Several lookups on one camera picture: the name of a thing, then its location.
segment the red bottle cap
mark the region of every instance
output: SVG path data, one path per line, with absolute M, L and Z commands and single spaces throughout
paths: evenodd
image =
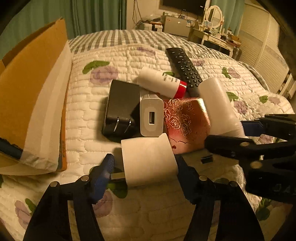
M 186 88 L 187 88 L 187 84 L 183 81 L 180 81 L 180 84 L 174 96 L 174 99 L 182 99 L 185 95 Z

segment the white cylindrical container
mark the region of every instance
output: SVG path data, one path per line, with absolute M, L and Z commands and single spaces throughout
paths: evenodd
M 178 166 L 166 133 L 122 140 L 121 147 L 128 187 L 176 178 Z
M 157 71 L 147 67 L 143 67 L 140 71 L 137 84 L 171 99 L 183 98 L 187 87 L 185 82 L 164 74 L 164 71 Z
M 210 119 L 210 134 L 245 138 L 244 129 L 236 117 L 226 90 L 218 78 L 210 78 L 198 86 Z

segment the purple flower print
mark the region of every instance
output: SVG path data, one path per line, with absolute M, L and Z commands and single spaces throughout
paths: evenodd
M 148 56 L 151 56 L 151 57 L 155 56 L 155 51 L 151 49 L 147 49 L 144 47 L 137 47 L 137 50 L 141 52 L 145 52 Z
M 241 114 L 247 113 L 248 106 L 246 106 L 243 101 L 234 101 L 233 104 L 239 113 Z
M 271 102 L 271 103 L 274 103 L 274 104 L 279 104 L 281 103 L 280 99 L 278 97 L 268 97 L 268 100 Z
M 95 205 L 93 205 L 94 213 L 97 217 L 107 216 L 113 205 L 112 194 L 106 190 L 102 199 L 100 199 Z
M 15 202 L 15 213 L 18 217 L 18 221 L 23 229 L 27 229 L 28 224 L 31 220 L 30 211 L 27 209 L 25 204 L 21 201 Z
M 233 77 L 233 78 L 240 78 L 240 75 L 238 72 L 233 69 L 233 68 L 228 68 L 228 73 Z
M 90 82 L 94 85 L 109 84 L 117 79 L 118 70 L 113 66 L 97 67 L 91 71 Z
M 203 66 L 205 64 L 204 60 L 197 60 L 197 61 L 192 61 L 194 66 Z

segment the metal screw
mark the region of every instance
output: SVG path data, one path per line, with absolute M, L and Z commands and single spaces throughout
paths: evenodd
M 230 185 L 231 185 L 233 188 L 236 188 L 236 187 L 237 187 L 237 182 L 232 181 L 232 182 L 230 182 Z
M 207 177 L 206 176 L 199 176 L 199 179 L 203 182 L 205 182 L 207 180 Z
M 84 175 L 81 177 L 81 181 L 86 182 L 89 180 L 89 176 L 88 175 Z
M 253 161 L 250 163 L 251 168 L 253 169 L 259 169 L 263 166 L 262 162 L 260 161 Z
M 242 142 L 242 143 L 240 144 L 240 146 L 248 146 L 248 145 L 250 145 L 249 142 Z
M 56 187 L 58 185 L 58 182 L 57 181 L 54 181 L 54 182 L 51 182 L 50 183 L 50 186 L 53 188 L 53 187 Z

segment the white bottle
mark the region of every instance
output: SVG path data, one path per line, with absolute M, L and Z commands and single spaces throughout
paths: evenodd
M 210 119 L 210 134 L 246 138 L 242 123 L 235 115 L 226 89 L 218 78 L 210 78 L 198 86 Z
M 164 74 L 164 71 L 157 71 L 147 67 L 143 67 L 140 71 L 137 84 L 170 99 L 183 98 L 187 87 L 185 82 Z

